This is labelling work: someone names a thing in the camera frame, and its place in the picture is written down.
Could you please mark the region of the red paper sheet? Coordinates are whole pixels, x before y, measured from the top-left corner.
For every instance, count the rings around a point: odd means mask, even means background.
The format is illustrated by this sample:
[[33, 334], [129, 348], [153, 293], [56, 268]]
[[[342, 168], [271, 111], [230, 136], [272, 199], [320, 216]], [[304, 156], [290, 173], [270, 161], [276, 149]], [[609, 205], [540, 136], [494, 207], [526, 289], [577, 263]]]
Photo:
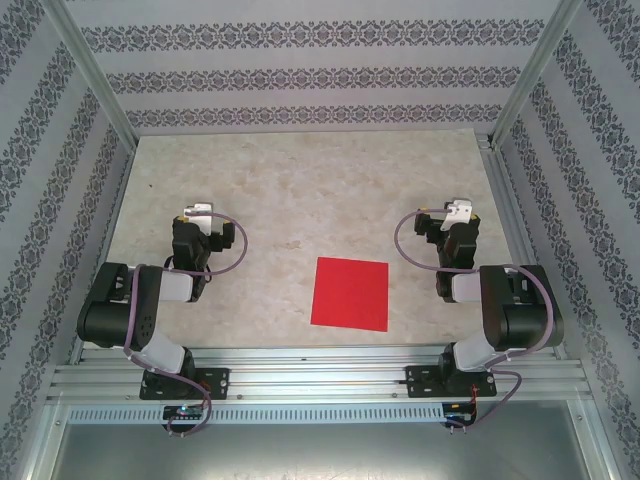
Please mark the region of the red paper sheet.
[[389, 273], [388, 263], [319, 257], [310, 323], [387, 332]]

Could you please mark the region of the grey metal panel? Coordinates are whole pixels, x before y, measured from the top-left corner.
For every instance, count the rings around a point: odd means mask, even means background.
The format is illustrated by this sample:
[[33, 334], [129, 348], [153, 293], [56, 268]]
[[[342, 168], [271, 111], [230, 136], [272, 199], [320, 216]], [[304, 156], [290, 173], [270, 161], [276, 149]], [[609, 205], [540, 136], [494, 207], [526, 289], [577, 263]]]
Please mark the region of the grey metal panel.
[[230, 425], [186, 439], [156, 426], [73, 425], [52, 480], [591, 480], [564, 430], [524, 439], [434, 424]]

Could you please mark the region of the aluminium side rail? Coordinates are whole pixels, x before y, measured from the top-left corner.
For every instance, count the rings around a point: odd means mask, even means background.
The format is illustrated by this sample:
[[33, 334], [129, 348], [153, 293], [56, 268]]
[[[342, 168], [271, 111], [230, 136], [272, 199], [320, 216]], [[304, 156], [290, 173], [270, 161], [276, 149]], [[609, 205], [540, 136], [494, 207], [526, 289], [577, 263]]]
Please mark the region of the aluminium side rail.
[[493, 149], [488, 135], [475, 136], [511, 258], [516, 264], [537, 264], [502, 157]]
[[[109, 249], [112, 243], [114, 231], [116, 228], [117, 218], [123, 202], [126, 185], [130, 177], [132, 164], [135, 159], [135, 154], [136, 154], [136, 150], [133, 150], [131, 153], [127, 155], [123, 170], [121, 171], [119, 182], [117, 184], [117, 189], [109, 210], [107, 223], [106, 223], [106, 226], [104, 227], [103, 235], [101, 237], [101, 244], [98, 252], [98, 258], [92, 270], [88, 291], [90, 291], [91, 286], [93, 285], [93, 281], [95, 280], [101, 265], [107, 259]], [[73, 332], [73, 338], [72, 338], [71, 346], [67, 356], [67, 364], [68, 365], [77, 364], [80, 361], [83, 349], [84, 349], [83, 341], [79, 339], [79, 336], [76, 332]]]

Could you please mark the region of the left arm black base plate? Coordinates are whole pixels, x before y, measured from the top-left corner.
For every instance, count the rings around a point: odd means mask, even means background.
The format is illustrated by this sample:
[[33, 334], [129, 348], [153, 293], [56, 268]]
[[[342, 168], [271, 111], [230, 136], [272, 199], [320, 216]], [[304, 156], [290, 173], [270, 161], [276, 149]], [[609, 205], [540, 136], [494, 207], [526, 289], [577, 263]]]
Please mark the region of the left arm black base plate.
[[[225, 400], [230, 371], [226, 368], [198, 368], [192, 379], [209, 392], [212, 400]], [[139, 390], [141, 400], [202, 400], [203, 394], [182, 381], [145, 371]]]

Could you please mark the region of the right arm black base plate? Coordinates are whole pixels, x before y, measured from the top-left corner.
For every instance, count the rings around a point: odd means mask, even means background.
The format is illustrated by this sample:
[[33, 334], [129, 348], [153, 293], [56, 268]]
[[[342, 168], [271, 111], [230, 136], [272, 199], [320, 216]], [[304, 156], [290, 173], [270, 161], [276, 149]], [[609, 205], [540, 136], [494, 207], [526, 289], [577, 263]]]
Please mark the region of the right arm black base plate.
[[404, 384], [410, 398], [495, 397], [494, 377], [488, 372], [465, 372], [453, 369], [444, 373], [435, 365], [405, 368]]

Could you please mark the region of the aluminium mounting rail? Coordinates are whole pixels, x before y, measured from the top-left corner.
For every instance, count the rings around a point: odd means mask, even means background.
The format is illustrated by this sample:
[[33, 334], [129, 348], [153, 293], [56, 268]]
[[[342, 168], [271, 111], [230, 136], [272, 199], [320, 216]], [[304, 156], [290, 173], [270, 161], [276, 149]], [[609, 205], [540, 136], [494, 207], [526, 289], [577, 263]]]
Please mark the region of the aluminium mounting rail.
[[[227, 368], [227, 401], [275, 403], [409, 402], [404, 370], [437, 361], [441, 346], [357, 346], [315, 348], [196, 348], [197, 365]], [[523, 383], [516, 399], [589, 400], [592, 389], [578, 360], [552, 349], [504, 363]], [[72, 365], [55, 368], [48, 403], [133, 404], [142, 371], [121, 351], [88, 348]]]

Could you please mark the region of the aluminium frame post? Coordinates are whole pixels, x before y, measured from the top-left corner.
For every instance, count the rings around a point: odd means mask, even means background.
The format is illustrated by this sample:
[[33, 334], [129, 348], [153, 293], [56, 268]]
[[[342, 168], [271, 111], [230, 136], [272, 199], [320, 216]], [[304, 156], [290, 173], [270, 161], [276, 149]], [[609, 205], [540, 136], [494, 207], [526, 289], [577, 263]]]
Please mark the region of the aluminium frame post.
[[504, 143], [525, 101], [542, 75], [554, 49], [573, 20], [581, 3], [582, 0], [559, 0], [496, 120], [490, 135], [490, 144], [494, 151], [497, 151]]
[[105, 111], [119, 139], [129, 152], [135, 151], [139, 143], [139, 136], [120, 105], [80, 27], [73, 19], [65, 0], [40, 1], [85, 81]]

